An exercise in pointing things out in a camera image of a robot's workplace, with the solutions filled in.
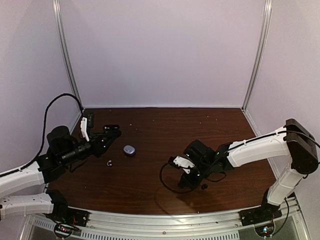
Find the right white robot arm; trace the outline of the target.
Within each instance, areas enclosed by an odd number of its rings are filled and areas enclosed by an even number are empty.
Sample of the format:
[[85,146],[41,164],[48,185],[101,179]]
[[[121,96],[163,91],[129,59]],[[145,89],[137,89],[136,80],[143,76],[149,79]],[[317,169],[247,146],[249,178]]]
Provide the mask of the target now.
[[183,169],[179,186],[197,188],[211,174],[222,173],[264,159],[289,156],[291,162],[267,190],[265,203],[256,210],[259,220],[268,220],[299,182],[314,173],[319,160],[314,137],[298,121],[291,118],[270,133],[222,144],[217,150],[199,140],[191,142],[184,156],[173,158],[173,165]]

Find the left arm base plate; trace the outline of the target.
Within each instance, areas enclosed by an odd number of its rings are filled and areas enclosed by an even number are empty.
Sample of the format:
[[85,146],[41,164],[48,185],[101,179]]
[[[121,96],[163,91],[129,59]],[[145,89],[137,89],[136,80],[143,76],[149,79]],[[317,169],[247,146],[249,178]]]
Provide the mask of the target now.
[[47,213],[45,216],[52,221],[67,223],[76,227],[86,227],[89,212],[67,206],[55,206],[52,213]]

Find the black earbud charging case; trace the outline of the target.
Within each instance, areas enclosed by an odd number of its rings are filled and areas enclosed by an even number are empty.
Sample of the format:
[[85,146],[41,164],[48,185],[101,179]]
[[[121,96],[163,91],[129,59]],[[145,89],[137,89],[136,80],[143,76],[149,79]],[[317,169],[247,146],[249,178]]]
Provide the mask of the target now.
[[104,132],[118,131],[119,129],[120,129],[120,126],[117,124],[107,124],[103,126]]

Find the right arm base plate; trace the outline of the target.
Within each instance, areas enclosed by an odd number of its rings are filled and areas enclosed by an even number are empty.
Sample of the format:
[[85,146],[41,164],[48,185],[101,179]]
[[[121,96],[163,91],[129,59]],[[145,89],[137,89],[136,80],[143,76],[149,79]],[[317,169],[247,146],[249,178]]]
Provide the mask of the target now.
[[264,222],[271,222],[275,218],[280,218],[282,212],[277,210],[275,212],[265,211],[257,208],[245,209],[239,212],[242,226],[257,225]]

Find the black wireless earbud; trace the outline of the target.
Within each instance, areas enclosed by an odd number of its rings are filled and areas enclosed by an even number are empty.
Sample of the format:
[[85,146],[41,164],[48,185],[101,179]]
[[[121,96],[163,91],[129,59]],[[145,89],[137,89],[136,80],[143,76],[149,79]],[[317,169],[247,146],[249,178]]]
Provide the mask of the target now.
[[201,189],[202,190],[205,190],[205,189],[207,189],[208,188],[208,185],[207,184],[203,184],[202,186],[201,186]]

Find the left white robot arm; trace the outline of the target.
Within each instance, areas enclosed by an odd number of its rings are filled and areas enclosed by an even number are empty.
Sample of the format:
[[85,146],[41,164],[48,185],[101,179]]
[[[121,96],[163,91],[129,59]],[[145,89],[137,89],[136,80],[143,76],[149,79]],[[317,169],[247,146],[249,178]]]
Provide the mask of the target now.
[[102,132],[85,134],[77,140],[67,126],[58,126],[48,135],[49,148],[32,162],[0,175],[0,218],[45,214],[50,219],[67,222],[72,211],[58,190],[35,195],[15,196],[14,193],[29,187],[49,184],[60,178],[72,165],[85,161],[91,155],[101,157],[121,136],[119,125],[105,125]]

